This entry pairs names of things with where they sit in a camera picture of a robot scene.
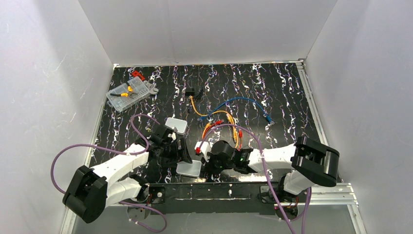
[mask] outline blue ethernet cable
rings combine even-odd
[[[216,112],[219,108],[221,108],[222,106],[224,106],[227,102],[234,101],[234,100],[247,100],[247,101],[251,101],[251,102],[255,103],[255,104],[258,105],[258,107],[261,108],[261,110],[264,112],[264,116],[265,116],[265,118],[267,119],[267,121],[268,121],[269,123],[272,123],[272,119],[271,119],[270,115],[267,114],[267,112],[265,112],[264,108],[263,108],[256,100],[252,100],[252,99],[249,99],[249,98],[246,98],[246,97],[235,97],[235,98],[231,98],[231,99],[225,101],[224,103],[220,104],[217,108],[215,108],[215,110],[213,110],[213,111],[211,111],[210,113],[208,113],[207,116],[199,117],[198,120],[204,120],[204,119],[206,119],[206,118],[207,118],[208,116],[210,116],[212,113]]]

